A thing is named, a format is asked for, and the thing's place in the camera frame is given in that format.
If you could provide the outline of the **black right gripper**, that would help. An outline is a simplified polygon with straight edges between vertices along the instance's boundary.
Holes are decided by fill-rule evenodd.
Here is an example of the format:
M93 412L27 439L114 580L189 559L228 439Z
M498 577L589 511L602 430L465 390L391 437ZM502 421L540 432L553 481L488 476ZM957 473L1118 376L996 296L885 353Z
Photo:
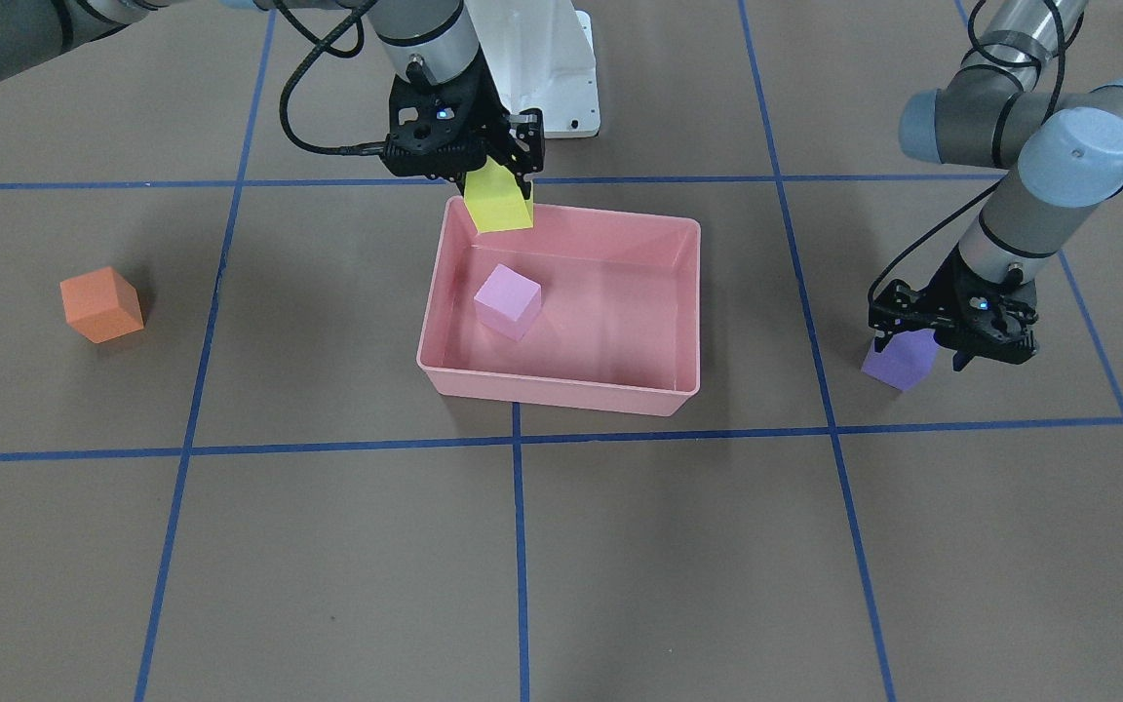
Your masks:
M542 108L508 113L487 70L465 70L449 83L414 86L393 80L383 164L396 176L444 177L465 197L468 172L486 159L506 165L523 200L544 170Z

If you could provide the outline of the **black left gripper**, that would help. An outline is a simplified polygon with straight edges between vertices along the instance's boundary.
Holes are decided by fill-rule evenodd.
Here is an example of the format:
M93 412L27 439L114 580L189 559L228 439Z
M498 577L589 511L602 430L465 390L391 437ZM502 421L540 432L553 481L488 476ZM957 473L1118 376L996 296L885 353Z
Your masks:
M949 256L926 285L914 290L891 283L871 299L871 348L882 354L901 332L930 329L941 347L955 352L950 367L964 372L977 357L1020 365L1041 350L1037 288L1019 268L1004 271L993 283Z

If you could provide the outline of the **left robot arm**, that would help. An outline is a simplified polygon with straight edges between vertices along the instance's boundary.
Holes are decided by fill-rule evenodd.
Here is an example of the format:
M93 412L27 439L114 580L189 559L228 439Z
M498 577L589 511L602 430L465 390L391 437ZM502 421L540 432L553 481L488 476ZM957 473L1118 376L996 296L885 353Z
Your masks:
M1035 277L1111 197L1123 190L1123 79L1087 93L1062 83L1039 93L1049 66L1086 17L1083 1L1006 1L944 88L911 97L900 146L923 163L998 168L976 210L921 289L879 274L868 291L871 350L904 332L931 332L955 371L977 357L1010 365L1037 355Z

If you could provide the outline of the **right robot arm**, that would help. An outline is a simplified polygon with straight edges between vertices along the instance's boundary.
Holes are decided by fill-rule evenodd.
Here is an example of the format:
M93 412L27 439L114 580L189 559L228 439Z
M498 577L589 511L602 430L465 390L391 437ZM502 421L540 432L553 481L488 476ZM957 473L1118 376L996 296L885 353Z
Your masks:
M304 53L277 99L284 137L308 154L378 159L398 177L444 179L465 197L533 199L545 163L544 113L499 95L465 1L230 1L230 12L276 15ZM0 1L0 83L141 25L210 20L195 1ZM313 142L292 102L322 60L356 60L378 45L393 70L386 134L373 142Z

